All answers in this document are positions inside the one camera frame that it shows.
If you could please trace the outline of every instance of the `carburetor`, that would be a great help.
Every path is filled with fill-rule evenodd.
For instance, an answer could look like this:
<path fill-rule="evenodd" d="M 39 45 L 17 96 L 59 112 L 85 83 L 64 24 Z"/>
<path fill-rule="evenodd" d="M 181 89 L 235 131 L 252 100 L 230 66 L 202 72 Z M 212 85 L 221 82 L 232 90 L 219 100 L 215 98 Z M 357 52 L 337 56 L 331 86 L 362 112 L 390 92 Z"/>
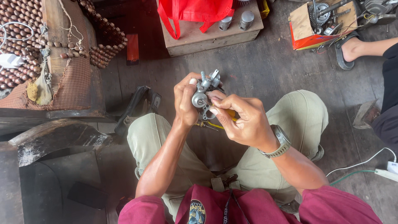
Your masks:
<path fill-rule="evenodd" d="M 209 111 L 211 102 L 205 93 L 213 90 L 220 90 L 224 93 L 224 90 L 219 87 L 221 82 L 220 71 L 216 69 L 213 73 L 210 73 L 210 78 L 207 78 L 205 72 L 201 71 L 201 76 L 202 80 L 198 80 L 196 92 L 192 96 L 192 104 L 198 109 L 203 120 L 214 119 L 216 116 Z"/>

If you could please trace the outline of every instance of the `lanyard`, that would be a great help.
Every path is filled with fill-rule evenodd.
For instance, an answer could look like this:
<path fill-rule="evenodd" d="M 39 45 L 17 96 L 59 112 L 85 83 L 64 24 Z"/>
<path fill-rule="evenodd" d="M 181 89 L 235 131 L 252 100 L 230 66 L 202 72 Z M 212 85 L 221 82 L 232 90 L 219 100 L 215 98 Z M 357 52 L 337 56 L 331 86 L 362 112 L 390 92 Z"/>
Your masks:
<path fill-rule="evenodd" d="M 226 204 L 225 204 L 225 208 L 224 208 L 224 217 L 223 217 L 222 223 L 223 223 L 223 224 L 228 224 L 228 223 L 229 223 L 229 200 L 230 200 L 231 198 L 233 198 L 234 201 L 236 202 L 236 204 L 238 205 L 238 207 L 240 208 L 240 210 L 242 211 L 242 214 L 243 214 L 243 216 L 245 217 L 246 222 L 247 222 L 248 224 L 250 224 L 250 223 L 249 223 L 249 220 L 248 220 L 248 219 L 246 218 L 246 216 L 245 216 L 245 213 L 243 212 L 242 208 L 240 207 L 240 205 L 239 205 L 239 203 L 238 203 L 238 200 L 236 199 L 236 197 L 235 197 L 235 195 L 234 195 L 234 192 L 232 191 L 232 188 L 229 189 L 229 192 L 230 192 L 230 194 L 229 194 L 228 201 L 227 201 Z"/>

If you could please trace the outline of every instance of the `maroon shirt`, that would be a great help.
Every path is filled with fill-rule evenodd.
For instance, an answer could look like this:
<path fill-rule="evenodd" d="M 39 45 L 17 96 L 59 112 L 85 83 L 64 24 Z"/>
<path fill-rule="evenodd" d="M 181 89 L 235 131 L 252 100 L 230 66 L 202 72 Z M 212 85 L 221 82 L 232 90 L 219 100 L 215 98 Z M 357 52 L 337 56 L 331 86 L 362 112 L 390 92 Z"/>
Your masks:
<path fill-rule="evenodd" d="M 358 197 L 330 186 L 305 190 L 299 208 L 300 221 L 285 213 L 262 189 L 234 190 L 240 207 L 251 224 L 382 224 L 372 208 Z M 176 224 L 222 224 L 229 191 L 216 192 L 208 187 L 193 185 L 178 209 Z M 167 223 L 163 203 L 155 196 L 141 196 L 127 203 L 120 212 L 119 224 Z M 229 202 L 229 223 L 247 223 L 236 202 Z"/>

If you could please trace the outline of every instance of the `hand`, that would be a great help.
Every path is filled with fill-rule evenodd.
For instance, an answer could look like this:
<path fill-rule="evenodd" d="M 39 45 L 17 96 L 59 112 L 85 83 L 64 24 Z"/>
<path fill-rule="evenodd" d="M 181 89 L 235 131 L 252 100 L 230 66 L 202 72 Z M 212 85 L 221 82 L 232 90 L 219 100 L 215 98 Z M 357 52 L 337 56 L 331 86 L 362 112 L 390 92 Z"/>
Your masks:
<path fill-rule="evenodd" d="M 198 111 L 191 100 L 196 91 L 197 80 L 200 78 L 200 74 L 191 72 L 174 87 L 174 106 L 176 107 L 174 122 L 182 125 L 183 128 L 190 128 L 198 121 Z"/>
<path fill-rule="evenodd" d="M 223 125 L 229 139 L 266 153 L 274 152 L 280 147 L 269 125 L 263 103 L 259 99 L 234 94 L 226 97 L 218 90 L 208 93 L 207 96 L 214 104 L 210 111 Z M 225 109 L 235 110 L 240 118 L 234 122 Z"/>

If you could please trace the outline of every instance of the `fingernail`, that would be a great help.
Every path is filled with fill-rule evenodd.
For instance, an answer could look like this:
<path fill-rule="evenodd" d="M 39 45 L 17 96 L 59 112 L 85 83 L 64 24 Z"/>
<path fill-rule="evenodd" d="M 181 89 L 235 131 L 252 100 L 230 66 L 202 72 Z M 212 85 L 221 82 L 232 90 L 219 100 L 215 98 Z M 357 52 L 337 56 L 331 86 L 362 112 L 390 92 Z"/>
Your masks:
<path fill-rule="evenodd" d="M 189 81 L 190 84 L 195 85 L 197 82 L 197 80 L 195 78 L 191 78 L 191 80 Z"/>
<path fill-rule="evenodd" d="M 216 116 L 219 113 L 219 111 L 216 108 L 210 108 L 209 111 L 212 112 Z"/>

